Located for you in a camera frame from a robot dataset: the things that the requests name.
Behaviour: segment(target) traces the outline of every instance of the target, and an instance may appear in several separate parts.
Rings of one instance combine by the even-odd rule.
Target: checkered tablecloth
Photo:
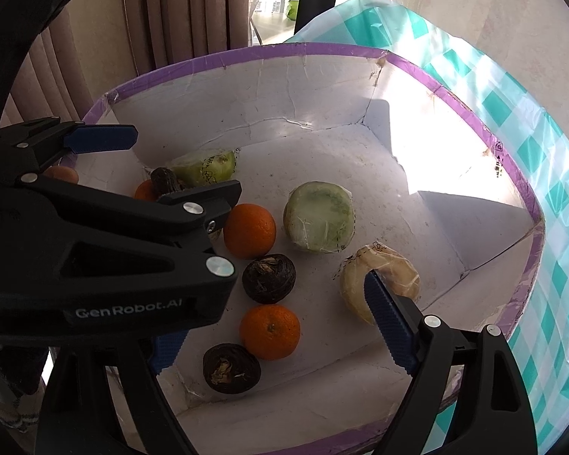
[[[382,48],[420,66],[472,109],[531,184],[545,217],[545,246],[510,346],[545,453],[569,424],[569,139],[489,56],[392,0],[350,0],[289,41]],[[437,417],[425,451],[442,444],[453,409]]]

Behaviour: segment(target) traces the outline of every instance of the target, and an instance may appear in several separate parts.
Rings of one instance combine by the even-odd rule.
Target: silver screw
[[[38,175],[36,173],[26,173],[21,176],[21,181],[24,183],[34,183],[35,180],[38,179]]]
[[[502,330],[497,325],[487,325],[487,333],[490,336],[497,337],[502,334]]]
[[[209,272],[217,277],[229,277],[234,275],[234,265],[221,256],[211,256],[207,259]]]
[[[204,212],[201,205],[195,204],[194,202],[185,202],[183,204],[183,209],[192,214],[200,215]]]
[[[434,315],[428,315],[423,319],[423,322],[428,325],[430,328],[438,328],[440,327],[440,318],[435,317]]]

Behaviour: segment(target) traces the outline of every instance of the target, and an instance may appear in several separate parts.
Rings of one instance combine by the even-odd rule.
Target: orange
[[[249,309],[240,322],[240,340],[259,359],[274,361],[291,355],[301,336],[295,313],[279,304]]]
[[[266,209],[239,204],[223,227],[223,241],[232,255],[252,260],[265,255],[276,241],[276,222]]]
[[[158,200],[158,195],[154,190],[152,180],[146,179],[143,183],[137,186],[133,198],[137,198],[137,200],[147,200],[149,202],[155,202]]]
[[[47,170],[42,174],[44,174],[46,177],[53,177],[55,179],[60,179],[61,181],[73,183],[74,185],[77,185],[78,181],[80,180],[78,173],[76,173],[76,170],[65,166],[48,167]]]

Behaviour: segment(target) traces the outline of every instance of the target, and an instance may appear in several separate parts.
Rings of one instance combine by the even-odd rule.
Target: ridged blue pad
[[[150,359],[150,366],[156,374],[174,363],[183,341],[187,337],[187,330],[154,337],[154,354]]]
[[[134,127],[80,127],[64,137],[63,145],[74,154],[128,150],[135,145],[137,136]]]
[[[365,300],[395,363],[413,375],[419,367],[413,333],[383,282],[373,271],[365,276]]]

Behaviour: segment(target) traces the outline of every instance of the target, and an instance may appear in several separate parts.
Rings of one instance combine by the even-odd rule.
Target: wall
[[[137,76],[123,0],[72,0],[71,30],[93,100]]]
[[[496,60],[569,137],[569,8],[563,0],[421,0],[418,13]]]

